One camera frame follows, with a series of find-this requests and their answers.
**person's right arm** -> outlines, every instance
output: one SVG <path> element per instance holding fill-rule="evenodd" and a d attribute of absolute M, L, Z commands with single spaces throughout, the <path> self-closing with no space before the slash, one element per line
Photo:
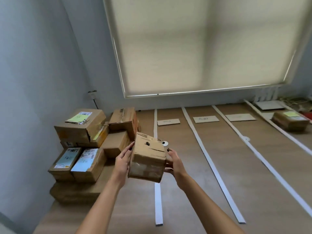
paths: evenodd
<path fill-rule="evenodd" d="M 207 233 L 243 234 L 244 231 L 202 190 L 191 178 L 178 157 L 168 149 L 172 161 L 167 161 L 165 172 L 173 174 L 178 187 L 183 190 Z"/>

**black cable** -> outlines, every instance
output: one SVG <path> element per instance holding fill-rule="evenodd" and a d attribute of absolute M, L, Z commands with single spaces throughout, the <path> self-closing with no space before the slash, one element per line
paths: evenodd
<path fill-rule="evenodd" d="M 96 105 L 96 101 L 95 101 L 94 99 L 93 99 L 93 102 L 94 102 L 94 104 Z M 97 105 L 96 105 L 96 108 L 99 109 Z"/>

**forearm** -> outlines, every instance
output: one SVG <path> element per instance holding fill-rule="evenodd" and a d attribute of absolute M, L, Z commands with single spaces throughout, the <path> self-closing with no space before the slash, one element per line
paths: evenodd
<path fill-rule="evenodd" d="M 207 233 L 241 234 L 243 230 L 201 189 L 189 175 L 182 190 L 188 197 Z"/>
<path fill-rule="evenodd" d="M 119 190 L 118 183 L 109 179 L 76 234 L 106 233 Z"/>

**beige window shade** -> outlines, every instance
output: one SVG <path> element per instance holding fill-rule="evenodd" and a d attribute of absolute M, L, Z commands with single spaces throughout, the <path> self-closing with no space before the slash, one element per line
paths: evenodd
<path fill-rule="evenodd" d="M 284 83 L 309 34 L 311 0 L 105 0 L 105 8 L 125 96 L 140 96 Z"/>

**person's left hand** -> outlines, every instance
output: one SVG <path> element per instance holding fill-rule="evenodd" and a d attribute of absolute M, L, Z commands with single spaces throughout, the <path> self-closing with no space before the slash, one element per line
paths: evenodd
<path fill-rule="evenodd" d="M 117 157 L 115 161 L 115 168 L 113 170 L 111 179 L 116 182 L 119 189 L 122 188 L 126 182 L 126 175 L 129 167 L 129 158 L 131 155 L 131 149 L 135 143 L 132 142 L 128 145 Z"/>

